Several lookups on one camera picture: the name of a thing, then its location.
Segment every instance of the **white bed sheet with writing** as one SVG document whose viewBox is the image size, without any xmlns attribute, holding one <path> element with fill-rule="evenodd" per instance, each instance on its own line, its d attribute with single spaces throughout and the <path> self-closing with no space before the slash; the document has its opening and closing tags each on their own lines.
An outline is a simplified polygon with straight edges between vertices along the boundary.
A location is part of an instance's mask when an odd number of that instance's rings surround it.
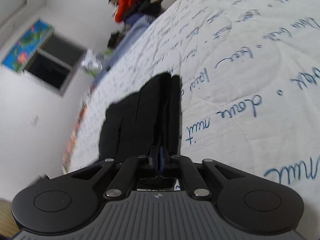
<svg viewBox="0 0 320 240">
<path fill-rule="evenodd" d="M 320 0 L 178 0 L 95 90 L 70 170 L 97 159 L 112 102 L 179 74 L 181 154 L 292 187 L 305 203 L 298 231 L 318 240 L 319 57 Z"/>
</svg>

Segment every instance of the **bed sheet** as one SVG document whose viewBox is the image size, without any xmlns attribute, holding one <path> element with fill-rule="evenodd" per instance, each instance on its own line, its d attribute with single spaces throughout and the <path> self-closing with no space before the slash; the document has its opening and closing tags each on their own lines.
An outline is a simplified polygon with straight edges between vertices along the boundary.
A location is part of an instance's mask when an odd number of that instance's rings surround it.
<svg viewBox="0 0 320 240">
<path fill-rule="evenodd" d="M 106 108 L 169 72 L 182 81 L 182 155 L 295 189 L 320 237 L 320 0 L 177 0 L 94 90 L 69 171 L 98 158 Z"/>
</svg>

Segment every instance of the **folded black garment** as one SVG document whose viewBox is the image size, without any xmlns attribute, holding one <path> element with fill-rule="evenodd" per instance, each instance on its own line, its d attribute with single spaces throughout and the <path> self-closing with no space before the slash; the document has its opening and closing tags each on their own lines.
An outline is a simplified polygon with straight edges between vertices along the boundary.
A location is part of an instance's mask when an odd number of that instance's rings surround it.
<svg viewBox="0 0 320 240">
<path fill-rule="evenodd" d="M 151 146 L 177 154 L 180 114 L 180 78 L 168 73 L 148 81 L 106 110 L 99 141 L 99 160 L 124 163 L 132 156 L 149 155 Z"/>
</svg>

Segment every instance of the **purple cloth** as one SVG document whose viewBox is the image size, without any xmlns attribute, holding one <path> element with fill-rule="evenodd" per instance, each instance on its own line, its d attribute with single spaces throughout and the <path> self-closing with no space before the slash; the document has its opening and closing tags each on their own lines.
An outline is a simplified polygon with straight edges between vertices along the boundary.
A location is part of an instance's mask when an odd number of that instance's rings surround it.
<svg viewBox="0 0 320 240">
<path fill-rule="evenodd" d="M 133 26 L 143 15 L 142 13 L 134 13 L 124 23 Z"/>
</svg>

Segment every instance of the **silver screw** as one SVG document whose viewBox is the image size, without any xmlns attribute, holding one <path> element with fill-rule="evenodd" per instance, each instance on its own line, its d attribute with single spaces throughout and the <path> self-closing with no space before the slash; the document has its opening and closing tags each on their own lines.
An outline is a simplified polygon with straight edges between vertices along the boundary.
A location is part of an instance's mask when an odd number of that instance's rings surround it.
<svg viewBox="0 0 320 240">
<path fill-rule="evenodd" d="M 198 188 L 193 192 L 193 194 L 195 194 L 197 197 L 206 197 L 209 196 L 210 191 L 205 188 Z"/>
<path fill-rule="evenodd" d="M 108 197 L 119 197 L 119 196 L 121 196 L 121 194 L 122 194 L 122 192 L 121 192 L 121 190 L 119 190 L 119 189 L 109 189 L 107 192 L 106 192 L 106 195 L 108 196 Z"/>
</svg>

